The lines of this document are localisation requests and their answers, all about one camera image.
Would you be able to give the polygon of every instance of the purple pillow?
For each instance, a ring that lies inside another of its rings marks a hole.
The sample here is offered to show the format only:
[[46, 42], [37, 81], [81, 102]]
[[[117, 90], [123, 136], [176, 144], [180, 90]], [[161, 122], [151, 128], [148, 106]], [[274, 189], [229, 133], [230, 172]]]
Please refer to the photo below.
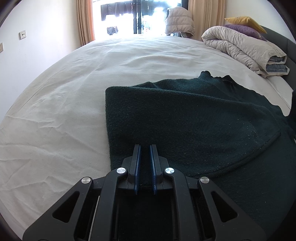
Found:
[[236, 25], [236, 24], [227, 24], [227, 25], [224, 25], [224, 27], [231, 28], [233, 30], [236, 30], [236, 31], [238, 31], [238, 32], [240, 32], [242, 34], [253, 37], [255, 39], [261, 39], [261, 40], [266, 41], [266, 39], [260, 33], [258, 33], [255, 29], [250, 28], [248, 26]]

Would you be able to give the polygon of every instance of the triangular cutout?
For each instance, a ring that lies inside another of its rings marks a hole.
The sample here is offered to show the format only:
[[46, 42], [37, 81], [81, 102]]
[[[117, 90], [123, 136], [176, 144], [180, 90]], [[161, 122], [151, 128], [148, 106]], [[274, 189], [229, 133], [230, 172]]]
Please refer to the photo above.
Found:
[[78, 197], [79, 192], [74, 192], [57, 210], [53, 212], [52, 216], [64, 223], [69, 222]]
[[237, 217], [237, 213], [219, 196], [219, 194], [216, 192], [211, 192], [211, 194], [223, 223]]

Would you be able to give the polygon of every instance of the mattress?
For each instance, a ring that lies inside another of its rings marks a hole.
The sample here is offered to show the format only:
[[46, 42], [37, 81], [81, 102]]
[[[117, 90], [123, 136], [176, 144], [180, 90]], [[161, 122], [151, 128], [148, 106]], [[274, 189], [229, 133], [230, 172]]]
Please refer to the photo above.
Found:
[[12, 230], [22, 238], [77, 181], [110, 171], [106, 88], [192, 79], [205, 70], [230, 75], [289, 114], [292, 89], [284, 79], [264, 79], [190, 39], [136, 35], [94, 41], [43, 72], [0, 124], [0, 213]]

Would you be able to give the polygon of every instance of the orange curtain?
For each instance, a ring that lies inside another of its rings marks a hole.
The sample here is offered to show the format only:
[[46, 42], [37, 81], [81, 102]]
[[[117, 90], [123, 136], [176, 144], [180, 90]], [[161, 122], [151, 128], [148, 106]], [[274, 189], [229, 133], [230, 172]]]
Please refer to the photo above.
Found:
[[94, 41], [92, 0], [76, 0], [78, 30], [81, 46]]
[[213, 26], [223, 25], [225, 0], [188, 0], [195, 27], [193, 39], [202, 41], [202, 34]]

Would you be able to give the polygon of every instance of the silver screw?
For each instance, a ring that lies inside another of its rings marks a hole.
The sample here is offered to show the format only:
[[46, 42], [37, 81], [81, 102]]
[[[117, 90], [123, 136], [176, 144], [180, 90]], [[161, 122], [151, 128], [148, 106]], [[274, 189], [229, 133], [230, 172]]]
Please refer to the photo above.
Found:
[[174, 169], [172, 168], [172, 167], [168, 167], [168, 168], [166, 168], [165, 169], [165, 172], [167, 173], [167, 174], [172, 174], [172, 173], [174, 173]]
[[208, 183], [210, 180], [209, 180], [209, 178], [207, 178], [207, 177], [201, 177], [201, 178], [200, 178], [200, 181], [201, 181], [202, 183]]
[[84, 178], [81, 179], [81, 182], [82, 182], [83, 184], [87, 184], [87, 183], [89, 183], [90, 181], [91, 181], [90, 177], [84, 177]]
[[123, 174], [125, 172], [126, 172], [126, 169], [124, 167], [120, 167], [117, 169], [117, 173], [119, 173], [119, 174]]

